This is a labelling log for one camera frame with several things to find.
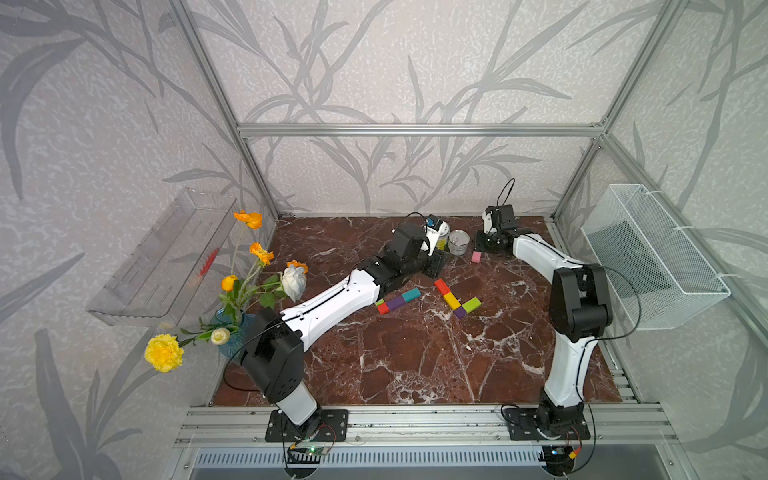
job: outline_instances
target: green block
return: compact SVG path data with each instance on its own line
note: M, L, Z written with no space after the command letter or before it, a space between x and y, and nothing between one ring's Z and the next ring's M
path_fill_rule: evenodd
M415 289L408 290L407 292L405 292L402 295L402 298L404 298L406 300L406 302L410 302L411 300L413 300L415 298L419 298L421 295L422 295L422 293L419 292L419 289L415 288Z
M467 311L467 313L470 313L474 309L480 306L480 300L478 300L478 297L473 298L472 300L469 300L467 303L462 305L464 307L464 310Z

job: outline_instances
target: can lid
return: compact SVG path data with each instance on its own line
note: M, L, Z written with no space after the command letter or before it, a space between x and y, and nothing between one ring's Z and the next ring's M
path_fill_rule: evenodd
M469 243L469 233L464 230L453 230L448 236L448 240L457 247L462 247Z

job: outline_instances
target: transparent plastic tray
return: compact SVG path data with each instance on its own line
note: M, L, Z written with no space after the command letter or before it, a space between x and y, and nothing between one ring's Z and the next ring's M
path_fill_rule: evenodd
M235 200L185 188L86 310L109 325L176 326L236 222Z

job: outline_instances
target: yellow block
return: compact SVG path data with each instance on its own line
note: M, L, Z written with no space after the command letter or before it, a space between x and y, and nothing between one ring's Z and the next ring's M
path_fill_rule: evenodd
M448 293L442 297L445 299L445 302L448 304L448 306L451 307L451 310L456 310L461 306L461 303L459 303L456 297L453 296L453 293Z

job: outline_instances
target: orange flower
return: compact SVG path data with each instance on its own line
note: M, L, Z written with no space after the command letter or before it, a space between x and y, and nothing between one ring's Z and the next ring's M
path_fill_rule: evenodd
M235 280L237 280L237 275L225 276L224 280L221 280L221 289L225 292L231 292L234 290Z
M250 246L250 251L253 255L256 255L259 257L259 260L264 262L264 265L270 265L270 260L272 260L275 257L275 254L272 252L267 252L261 247L261 243L252 243Z
M249 228L253 228L255 230L261 227L262 217L261 217L261 214L257 212L246 214L245 210L241 210L239 213L237 212L233 213L233 215L239 221L244 222Z
M306 263L299 263L299 262L297 262L295 260L293 262L288 262L286 265L287 266L293 265L296 268L299 268L300 266L303 266L304 267L304 273L308 273L310 271L310 268L306 265Z
M239 213L233 214L241 222L250 222L250 215L245 213L245 210L241 210Z
M250 221L246 222L246 226L248 226L248 228L253 228L255 230L261 227L261 219L262 219L261 214L257 214L254 212L251 215L249 215L249 217L250 217Z

